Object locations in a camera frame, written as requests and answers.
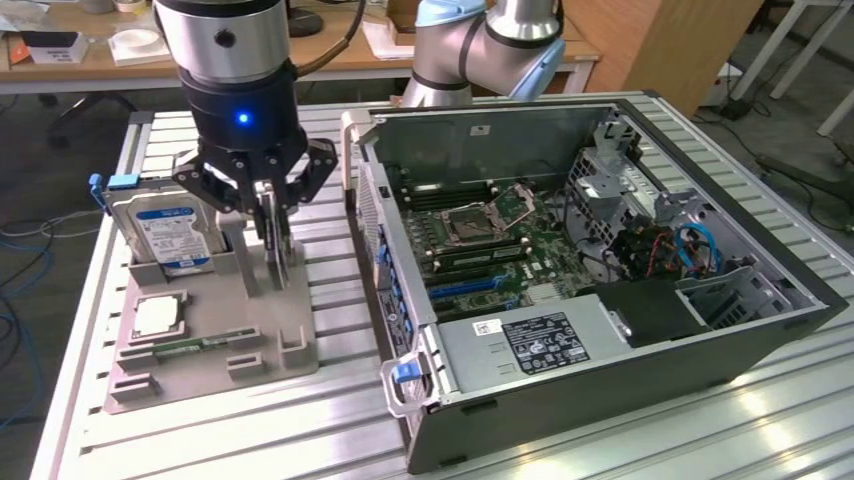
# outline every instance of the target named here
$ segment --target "gray robot arm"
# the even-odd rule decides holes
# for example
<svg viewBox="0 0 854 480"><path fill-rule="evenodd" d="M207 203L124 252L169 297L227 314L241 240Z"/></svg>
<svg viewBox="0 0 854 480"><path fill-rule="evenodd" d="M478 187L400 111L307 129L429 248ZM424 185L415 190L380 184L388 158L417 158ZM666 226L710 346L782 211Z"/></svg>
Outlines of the gray robot arm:
<svg viewBox="0 0 854 480"><path fill-rule="evenodd" d="M531 101L551 81L566 44L558 0L423 0L415 65L401 105L471 103L471 84Z"/></svg>

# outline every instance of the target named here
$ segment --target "hard drive label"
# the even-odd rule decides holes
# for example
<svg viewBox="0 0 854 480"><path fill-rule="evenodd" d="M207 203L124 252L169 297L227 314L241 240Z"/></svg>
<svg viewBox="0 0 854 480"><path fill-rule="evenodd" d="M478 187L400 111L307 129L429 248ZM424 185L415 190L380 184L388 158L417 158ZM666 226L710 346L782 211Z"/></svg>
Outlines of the hard drive label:
<svg viewBox="0 0 854 480"><path fill-rule="evenodd" d="M139 212L136 221L157 263L171 268L188 268L209 260L211 252L204 242L204 234L192 228L196 222L192 208Z"/></svg>

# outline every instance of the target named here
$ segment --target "desk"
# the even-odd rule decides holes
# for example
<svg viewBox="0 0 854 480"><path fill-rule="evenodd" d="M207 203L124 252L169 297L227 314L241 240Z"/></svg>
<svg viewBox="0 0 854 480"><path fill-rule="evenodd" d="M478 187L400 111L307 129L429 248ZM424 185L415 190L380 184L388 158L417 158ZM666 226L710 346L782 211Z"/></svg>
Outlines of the desk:
<svg viewBox="0 0 854 480"><path fill-rule="evenodd" d="M320 33L305 38L291 39L291 59L295 64L307 63L343 37L355 7L353 5L324 5L303 2L324 20ZM56 27L80 31L96 39L89 46L85 59L79 65L36 65L25 60L9 65L8 41L0 40L0 94L92 92L109 90L141 90L177 87L175 63L172 61L116 67L105 39L115 33L115 26L135 21L133 14L113 12L104 15L87 14L77 5L56 4L48 11ZM384 10L369 7L365 21L385 21ZM599 52L583 41L578 30L567 25L564 32L567 49L560 72L571 72L564 91L583 91ZM353 38L349 48L316 73L303 78L307 81L364 80L375 78L404 78L411 74L411 60L379 60L371 53L363 34Z"/></svg>

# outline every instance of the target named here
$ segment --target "white box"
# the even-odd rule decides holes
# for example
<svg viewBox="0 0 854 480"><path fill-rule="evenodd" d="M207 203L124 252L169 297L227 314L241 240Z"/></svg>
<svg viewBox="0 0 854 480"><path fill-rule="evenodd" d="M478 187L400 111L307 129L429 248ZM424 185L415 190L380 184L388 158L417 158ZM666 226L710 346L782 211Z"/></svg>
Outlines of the white box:
<svg viewBox="0 0 854 480"><path fill-rule="evenodd" d="M742 78L742 71L735 68L730 63L724 63L718 72L718 78L715 84L708 90L700 107L719 107L726 102L727 93L735 90L735 84Z"/></svg>
<svg viewBox="0 0 854 480"><path fill-rule="evenodd" d="M131 29L113 35L109 40L109 52L116 67L169 60L169 48L153 30Z"/></svg>
<svg viewBox="0 0 854 480"><path fill-rule="evenodd" d="M21 38L36 63L80 63L89 42L80 32L22 31Z"/></svg>

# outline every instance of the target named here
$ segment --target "blue cable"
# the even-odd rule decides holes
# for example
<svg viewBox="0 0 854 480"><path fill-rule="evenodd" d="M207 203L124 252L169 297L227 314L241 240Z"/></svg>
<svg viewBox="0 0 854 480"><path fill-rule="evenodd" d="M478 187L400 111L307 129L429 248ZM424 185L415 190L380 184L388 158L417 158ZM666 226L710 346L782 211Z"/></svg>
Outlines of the blue cable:
<svg viewBox="0 0 854 480"><path fill-rule="evenodd" d="M676 248L679 249L679 258L682 258L682 262L688 268L694 266L694 262L691 262L688 254L683 250L684 241L682 240L682 235L679 235L679 232L686 229L696 230L700 233L700 235L706 237L706 241L708 242L708 248L711 249L711 260L714 261L714 264L715 264L715 272L719 272L722 262L720 262L720 252L718 251L718 246L715 245L715 237L708 231L708 229L699 223L686 223L684 225L680 225L679 228L676 228L674 243L676 245Z"/></svg>
<svg viewBox="0 0 854 480"><path fill-rule="evenodd" d="M13 250L20 250L22 252L36 252L44 255L44 262L41 264L41 270L38 271L38 273L36 273L36 275L17 288L9 289L4 292L6 297L13 298L24 293L24 291L34 286L34 284L38 283L38 281L44 278L48 271L51 270L51 267L53 266L53 253L51 253L51 251L44 247L28 247L24 245L16 245L12 243L6 243L2 240L0 240L0 245Z"/></svg>
<svg viewBox="0 0 854 480"><path fill-rule="evenodd" d="M20 295L25 290L32 288L36 285L36 283L46 275L53 265L53 254L48 250L46 246L29 247L25 245L16 245L13 243L8 243L2 240L0 240L0 246L4 246L13 250L20 250L24 252L36 252L36 253L40 253L44 257L44 262L41 263L41 270L38 271L38 273L36 273L36 275L28 281L25 281L21 285L18 285L17 288L0 292L1 293L0 299L2 299L4 303L6 303L8 305L8 298L12 298ZM32 333L29 332L29 329L20 322L13 312L9 311L9 313L0 313L0 318L6 320L9 322L9 327L13 329L17 329L18 331L20 339L24 344L24 349L26 350L26 354L29 356L29 361L32 364L33 374L34 374L34 382L36 382L36 390L32 394L32 397L29 398L24 406L21 406L21 408L14 412L14 414L12 414L12 416L8 417L2 423L0 423L0 433L2 433L2 430L14 421L14 419L26 415L29 411L36 407L37 402L44 395L44 372L41 370L41 364L38 363L38 355L36 354L36 346L32 340Z"/></svg>
<svg viewBox="0 0 854 480"><path fill-rule="evenodd" d="M21 324L21 322L10 313L0 313L0 317L6 319L12 323L12 325L17 326L21 340L24 341L24 348L26 349L26 353L29 354L29 361L32 363L32 369L36 376L36 391L33 392L32 397L29 398L29 401L24 404L24 406L18 408L17 412L14 412L14 414L0 424L0 433L2 433L4 428L14 421L16 418L29 413L29 411L34 408L37 401L41 399L41 396L44 395L44 373L41 371L41 364L38 363L36 346L32 341L29 329L24 324Z"/></svg>

